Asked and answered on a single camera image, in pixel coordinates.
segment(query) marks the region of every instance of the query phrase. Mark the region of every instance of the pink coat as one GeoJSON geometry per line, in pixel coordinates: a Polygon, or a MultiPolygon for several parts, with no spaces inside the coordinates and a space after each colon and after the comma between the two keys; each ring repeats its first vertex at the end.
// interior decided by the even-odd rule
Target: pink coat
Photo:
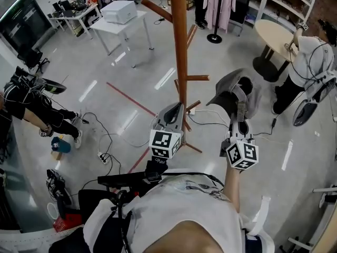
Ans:
{"type": "MultiPolygon", "coordinates": [[[[207,7],[206,21],[208,22],[208,28],[212,29],[215,25],[217,3],[219,0],[204,0],[203,8],[207,7]]],[[[235,12],[236,0],[222,0],[219,27],[224,29],[227,33],[228,22],[230,21],[231,9],[235,12]]]]}

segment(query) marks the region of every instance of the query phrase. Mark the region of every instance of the white floor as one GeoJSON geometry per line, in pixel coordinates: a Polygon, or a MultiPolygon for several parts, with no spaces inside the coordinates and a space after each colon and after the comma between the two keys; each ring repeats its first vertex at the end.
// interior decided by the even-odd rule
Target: white floor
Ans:
{"type": "MultiPolygon", "coordinates": [[[[148,11],[142,5],[137,5],[137,8],[148,11]]],[[[159,18],[153,12],[149,12],[146,17],[155,47],[153,51],[148,49],[144,28],[128,35],[128,45],[136,58],[137,65],[134,69],[129,67],[126,56],[117,59],[123,52],[120,46],[107,56],[94,33],[94,38],[89,40],[85,34],[79,38],[73,36],[69,29],[65,32],[57,31],[42,47],[44,56],[51,60],[43,77],[67,86],[64,93],[54,95],[53,99],[69,110],[95,113],[110,133],[116,133],[129,117],[136,115],[123,132],[122,138],[134,145],[144,143],[149,137],[148,127],[153,115],[110,85],[153,113],[178,101],[173,83],[177,77],[176,72],[159,90],[154,88],[167,71],[176,69],[172,24],[163,21],[154,25],[153,22],[159,18]],[[80,102],[79,99],[89,86],[92,89],[80,102]]],[[[187,27],[194,23],[194,9],[187,12],[187,23],[187,27]]],[[[216,110],[227,122],[229,117],[224,110],[217,105],[206,107],[205,104],[214,96],[215,84],[221,77],[240,67],[252,68],[252,60],[264,48],[263,42],[251,27],[245,25],[240,37],[231,33],[231,30],[230,28],[228,34],[220,31],[223,38],[221,44],[207,41],[209,30],[198,30],[188,51],[189,74],[209,74],[211,78],[209,82],[189,82],[188,103],[201,100],[202,104],[197,109],[216,110]]],[[[103,37],[110,48],[117,46],[116,38],[108,34],[103,34],[103,37]]],[[[273,56],[272,61],[277,66],[283,63],[277,55],[273,56]]],[[[251,120],[254,133],[269,132],[274,118],[271,113],[271,84],[264,81],[261,84],[263,97],[257,115],[251,120]]],[[[331,98],[333,111],[337,113],[334,91],[331,98]]],[[[261,138],[256,139],[260,149],[260,162],[241,174],[241,207],[245,215],[254,217],[261,196],[271,197],[265,230],[277,245],[285,242],[288,236],[303,238],[307,234],[310,222],[320,216],[320,194],[311,193],[312,189],[329,186],[336,178],[336,125],[332,121],[329,98],[318,106],[308,123],[295,128],[292,126],[292,117],[300,101],[279,116],[272,136],[261,135],[261,138]],[[282,170],[290,140],[293,149],[286,169],[282,170]]],[[[85,182],[107,174],[110,169],[110,163],[105,166],[97,157],[97,144],[105,131],[92,115],[88,114],[85,118],[90,124],[79,124],[84,131],[82,147],[79,150],[73,148],[60,162],[50,155],[51,140],[40,138],[36,128],[22,122],[25,123],[23,138],[27,140],[27,149],[34,151],[31,155],[34,163],[25,166],[25,169],[36,191],[35,201],[44,209],[51,201],[45,186],[46,169],[56,168],[66,179],[71,194],[77,193],[85,182]]],[[[215,113],[210,112],[197,112],[193,119],[200,123],[222,123],[215,113]]],[[[187,141],[203,150],[203,153],[182,148],[173,160],[168,161],[169,168],[192,168],[223,180],[226,162],[219,157],[219,152],[226,128],[221,125],[197,125],[192,121],[190,126],[193,131],[187,133],[187,141]]],[[[147,144],[136,148],[116,135],[112,138],[114,142],[111,152],[121,162],[121,173],[144,170],[146,161],[151,158],[150,152],[144,155],[147,144]]],[[[100,151],[105,152],[108,144],[109,139],[103,137],[100,151]]],[[[117,174],[118,169],[119,165],[114,160],[111,174],[117,174]]],[[[95,181],[86,188],[104,189],[95,181]]]]}

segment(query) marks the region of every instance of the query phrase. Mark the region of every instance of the dark hair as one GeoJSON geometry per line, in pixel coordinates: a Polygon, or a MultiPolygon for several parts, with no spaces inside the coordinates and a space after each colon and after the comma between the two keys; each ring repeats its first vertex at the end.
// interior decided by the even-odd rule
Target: dark hair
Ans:
{"type": "Polygon", "coordinates": [[[326,33],[326,37],[328,38],[331,45],[337,46],[337,30],[334,26],[332,26],[329,22],[325,22],[323,20],[318,20],[318,23],[322,26],[322,29],[326,33]]]}

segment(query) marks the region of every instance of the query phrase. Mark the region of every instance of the wooden coat rack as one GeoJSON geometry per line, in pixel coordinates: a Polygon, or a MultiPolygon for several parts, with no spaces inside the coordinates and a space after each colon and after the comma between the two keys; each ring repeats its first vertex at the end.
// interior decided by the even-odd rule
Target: wooden coat rack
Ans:
{"type": "Polygon", "coordinates": [[[188,81],[209,81],[210,77],[208,75],[188,75],[187,74],[187,48],[189,47],[193,36],[196,32],[197,26],[193,24],[187,33],[186,24],[186,2],[185,0],[171,0],[171,11],[165,11],[161,7],[152,3],[149,0],[142,0],[142,4],[155,13],[159,14],[167,21],[173,24],[174,42],[175,42],[175,56],[177,63],[177,74],[178,80],[174,80],[175,86],[179,93],[179,101],[184,105],[184,123],[182,125],[182,131],[184,132],[182,138],[182,145],[186,145],[200,153],[202,151],[186,142],[186,129],[191,131],[191,127],[186,122],[186,112],[189,112],[194,107],[198,106],[201,102],[196,101],[189,107],[187,104],[187,82],[188,81]]]}

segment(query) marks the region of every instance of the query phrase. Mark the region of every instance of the round wooden table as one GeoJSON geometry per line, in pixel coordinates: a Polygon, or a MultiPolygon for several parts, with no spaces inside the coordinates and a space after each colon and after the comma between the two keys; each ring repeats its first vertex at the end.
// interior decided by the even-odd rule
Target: round wooden table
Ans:
{"type": "MultiPolygon", "coordinates": [[[[276,82],[281,73],[290,63],[290,52],[285,49],[284,44],[293,40],[293,34],[283,26],[268,20],[258,20],[255,23],[255,30],[266,43],[266,46],[260,57],[253,60],[254,69],[268,82],[276,82]],[[274,52],[285,59],[285,62],[278,70],[270,61],[274,52]]],[[[298,53],[297,48],[293,48],[291,61],[294,61],[298,53]]]]}

